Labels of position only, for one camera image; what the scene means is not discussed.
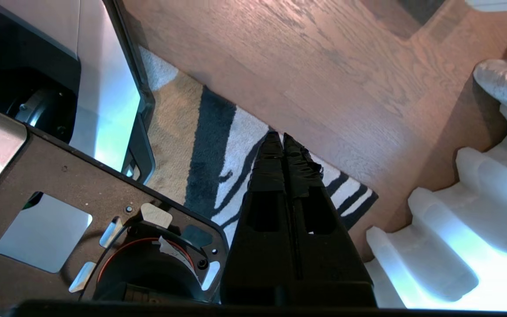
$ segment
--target square cutout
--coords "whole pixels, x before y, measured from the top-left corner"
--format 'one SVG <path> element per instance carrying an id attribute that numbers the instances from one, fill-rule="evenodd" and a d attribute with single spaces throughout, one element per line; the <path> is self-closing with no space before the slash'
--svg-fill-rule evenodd
<path id="1" fill-rule="evenodd" d="M 0 254 L 58 273 L 87 227 L 90 214 L 36 192 L 0 239 Z"/>

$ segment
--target black and white rug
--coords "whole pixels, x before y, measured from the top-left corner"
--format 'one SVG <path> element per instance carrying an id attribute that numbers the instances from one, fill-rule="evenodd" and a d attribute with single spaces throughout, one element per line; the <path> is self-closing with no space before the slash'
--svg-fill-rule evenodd
<path id="1" fill-rule="evenodd" d="M 148 136 L 157 170 L 147 185 L 221 225 L 231 243 L 257 147 L 270 128 L 153 53 L 140 51 L 156 100 Z M 312 158 L 324 167 L 323 182 L 349 229 L 378 196 Z"/>

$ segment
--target zebra print rug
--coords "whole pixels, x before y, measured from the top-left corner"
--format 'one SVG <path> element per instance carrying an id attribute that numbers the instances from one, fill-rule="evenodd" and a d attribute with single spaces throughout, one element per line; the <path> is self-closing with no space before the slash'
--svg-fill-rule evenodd
<path id="1" fill-rule="evenodd" d="M 140 52 L 156 100 L 148 130 L 156 171 L 147 185 L 221 225 L 231 243 L 257 147 L 270 127 L 155 54 Z M 324 167 L 324 185 L 349 229 L 378 196 L 312 158 Z"/>

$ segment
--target hardwood floor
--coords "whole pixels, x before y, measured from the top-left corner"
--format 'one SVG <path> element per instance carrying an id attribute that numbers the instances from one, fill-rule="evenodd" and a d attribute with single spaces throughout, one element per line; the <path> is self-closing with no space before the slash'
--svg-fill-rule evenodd
<path id="1" fill-rule="evenodd" d="M 474 65 L 507 57 L 507 12 L 462 0 L 125 0 L 141 44 L 374 189 L 350 235 L 409 224 L 457 181 L 456 150 L 507 133 Z"/>

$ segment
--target wooden floor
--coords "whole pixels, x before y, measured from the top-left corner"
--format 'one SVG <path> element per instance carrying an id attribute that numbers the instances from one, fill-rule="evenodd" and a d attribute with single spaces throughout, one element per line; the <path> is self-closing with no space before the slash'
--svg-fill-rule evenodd
<path id="1" fill-rule="evenodd" d="M 126 0 L 141 44 L 374 189 L 350 231 L 409 224 L 420 186 L 456 182 L 456 150 L 507 132 L 471 77 L 507 57 L 507 12 L 463 0 Z"/>

